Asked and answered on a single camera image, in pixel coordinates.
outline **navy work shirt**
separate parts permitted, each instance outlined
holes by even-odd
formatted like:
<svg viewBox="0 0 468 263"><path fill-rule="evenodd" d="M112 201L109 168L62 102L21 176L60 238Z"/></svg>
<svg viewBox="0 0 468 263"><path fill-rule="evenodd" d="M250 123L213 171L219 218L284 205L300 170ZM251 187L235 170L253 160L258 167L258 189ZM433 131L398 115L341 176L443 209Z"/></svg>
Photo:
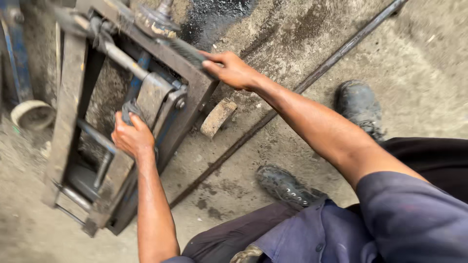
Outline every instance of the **navy work shirt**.
<svg viewBox="0 0 468 263"><path fill-rule="evenodd" d="M466 203L396 172L365 176L356 194L364 220L326 200L253 244L274 263L468 263ZM180 256L168 262L194 261Z"/></svg>

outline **shirt sleeve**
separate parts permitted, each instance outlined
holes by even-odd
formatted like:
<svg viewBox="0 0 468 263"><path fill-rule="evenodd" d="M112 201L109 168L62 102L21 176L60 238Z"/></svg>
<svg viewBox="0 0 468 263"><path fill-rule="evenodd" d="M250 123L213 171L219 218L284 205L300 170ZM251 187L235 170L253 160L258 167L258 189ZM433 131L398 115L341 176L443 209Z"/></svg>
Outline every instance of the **shirt sleeve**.
<svg viewBox="0 0 468 263"><path fill-rule="evenodd" d="M386 262L466 262L466 203L397 172L366 175L356 194L366 227Z"/></svg>
<svg viewBox="0 0 468 263"><path fill-rule="evenodd" d="M186 257L186 256L175 256L170 259L166 259L161 263L195 263L193 259Z"/></svg>

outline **person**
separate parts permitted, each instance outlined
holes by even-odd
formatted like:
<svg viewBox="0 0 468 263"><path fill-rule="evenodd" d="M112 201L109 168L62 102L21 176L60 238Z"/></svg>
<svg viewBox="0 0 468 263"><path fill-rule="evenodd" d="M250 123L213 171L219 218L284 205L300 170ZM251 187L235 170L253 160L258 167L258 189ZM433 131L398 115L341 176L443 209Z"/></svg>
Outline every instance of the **person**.
<svg viewBox="0 0 468 263"><path fill-rule="evenodd" d="M336 167L360 204L340 208L288 171L261 166L260 185L279 201L198 234L180 256L151 131L136 115L134 127L127 126L118 112L112 139L139 168L142 263L468 262L467 140L384 141L380 105L361 81L338 88L336 112L273 82L232 52L203 54L209 73L260 95Z"/></svg>

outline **shirt button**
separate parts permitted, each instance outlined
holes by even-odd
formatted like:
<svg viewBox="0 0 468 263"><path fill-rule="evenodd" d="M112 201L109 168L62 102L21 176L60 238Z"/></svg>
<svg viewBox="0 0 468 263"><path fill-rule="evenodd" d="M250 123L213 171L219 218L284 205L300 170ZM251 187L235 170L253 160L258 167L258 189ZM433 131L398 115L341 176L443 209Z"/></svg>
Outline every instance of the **shirt button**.
<svg viewBox="0 0 468 263"><path fill-rule="evenodd" d="M315 248L315 250L316 250L317 252L320 252L320 251L322 250L322 248L323 248L323 243L320 243L320 244L317 245L317 247Z"/></svg>

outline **hand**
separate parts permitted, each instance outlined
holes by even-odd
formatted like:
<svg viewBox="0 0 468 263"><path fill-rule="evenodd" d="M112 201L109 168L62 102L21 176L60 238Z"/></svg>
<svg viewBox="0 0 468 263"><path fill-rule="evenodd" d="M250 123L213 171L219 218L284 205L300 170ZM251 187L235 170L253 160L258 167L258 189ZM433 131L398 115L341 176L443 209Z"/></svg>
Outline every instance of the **hand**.
<svg viewBox="0 0 468 263"><path fill-rule="evenodd" d="M258 86L258 80L266 78L265 75L248 66L231 51L221 54L211 54L205 51L200 51L200 53L208 59L203 61L203 67L233 88L254 91ZM220 67L214 62L222 63L224 67Z"/></svg>
<svg viewBox="0 0 468 263"><path fill-rule="evenodd" d="M138 158L147 153L154 153L154 137L148 126L136 115L129 113L133 126L122 120L122 113L116 112L116 124L111 134L117 148Z"/></svg>

